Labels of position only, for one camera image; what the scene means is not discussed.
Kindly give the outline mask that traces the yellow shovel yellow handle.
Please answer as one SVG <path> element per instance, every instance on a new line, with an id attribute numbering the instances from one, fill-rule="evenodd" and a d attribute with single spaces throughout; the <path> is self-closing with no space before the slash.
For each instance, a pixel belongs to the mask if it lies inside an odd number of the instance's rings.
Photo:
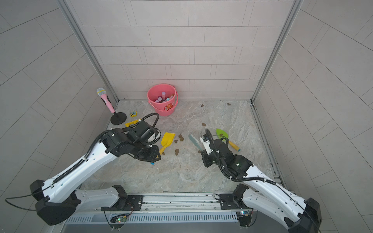
<path id="1" fill-rule="evenodd" d="M 152 146 L 151 147 L 151 161 L 150 163 L 152 165 L 155 164 L 155 162 L 161 160 L 161 155 L 164 152 L 164 150 L 169 147 L 175 138 L 174 133 L 165 133 L 162 140 L 161 140 L 161 146 L 162 148 L 159 149 L 158 146 Z"/>

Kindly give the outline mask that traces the green leaf trowel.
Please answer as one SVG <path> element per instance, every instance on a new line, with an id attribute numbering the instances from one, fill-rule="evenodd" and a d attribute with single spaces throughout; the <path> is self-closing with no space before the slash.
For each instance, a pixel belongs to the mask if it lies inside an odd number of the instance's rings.
<path id="1" fill-rule="evenodd" d="M 218 136 L 220 139 L 227 139 L 229 145 L 230 145 L 232 148 L 234 148 L 236 151 L 241 151 L 240 147 L 238 147 L 236 144 L 234 144 L 233 142 L 230 141 L 230 139 L 229 139 L 229 135 L 228 135 L 227 132 L 225 132 L 225 131 L 222 130 L 222 129 L 216 129 L 216 134 L 217 134 L 217 136 Z"/>

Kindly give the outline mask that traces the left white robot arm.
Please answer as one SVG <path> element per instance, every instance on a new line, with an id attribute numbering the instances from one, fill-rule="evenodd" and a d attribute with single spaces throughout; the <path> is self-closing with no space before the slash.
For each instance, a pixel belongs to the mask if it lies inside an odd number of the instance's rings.
<path id="1" fill-rule="evenodd" d="M 76 162 L 48 180 L 30 185 L 37 215 L 49 226 L 62 223 L 79 211 L 134 211 L 141 205 L 131 201 L 121 185 L 107 189 L 80 190 L 87 178 L 122 155 L 155 163 L 161 153 L 155 145 L 161 132 L 145 121 L 126 128 L 100 133 Z"/>

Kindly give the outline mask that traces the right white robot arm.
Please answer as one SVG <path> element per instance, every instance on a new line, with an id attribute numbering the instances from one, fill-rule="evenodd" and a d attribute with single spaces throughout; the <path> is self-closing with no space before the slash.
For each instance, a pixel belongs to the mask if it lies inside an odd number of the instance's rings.
<path id="1" fill-rule="evenodd" d="M 222 174 L 239 185 L 234 191 L 241 208 L 252 208 L 276 220 L 290 233 L 317 233 L 322 223 L 320 204 L 305 200 L 265 175 L 249 159 L 233 154 L 226 143 L 202 136 L 204 165 L 217 165 Z"/>

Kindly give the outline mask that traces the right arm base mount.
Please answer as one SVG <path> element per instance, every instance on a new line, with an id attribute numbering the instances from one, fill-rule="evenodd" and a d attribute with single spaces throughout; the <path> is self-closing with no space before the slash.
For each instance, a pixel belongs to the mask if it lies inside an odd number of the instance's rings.
<path id="1" fill-rule="evenodd" d="M 243 202 L 243 194 L 248 189 L 248 186 L 240 183 L 233 193 L 214 194 L 213 196 L 220 203 L 222 210 L 249 209 Z"/>

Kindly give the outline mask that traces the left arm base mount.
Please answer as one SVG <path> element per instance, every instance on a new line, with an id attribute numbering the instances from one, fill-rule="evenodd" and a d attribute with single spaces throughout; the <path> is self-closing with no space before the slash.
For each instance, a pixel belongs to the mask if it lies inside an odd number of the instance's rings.
<path id="1" fill-rule="evenodd" d="M 119 198 L 111 206 L 101 207 L 101 211 L 140 211 L 143 203 L 143 195 L 128 195 L 121 185 L 112 186 Z"/>

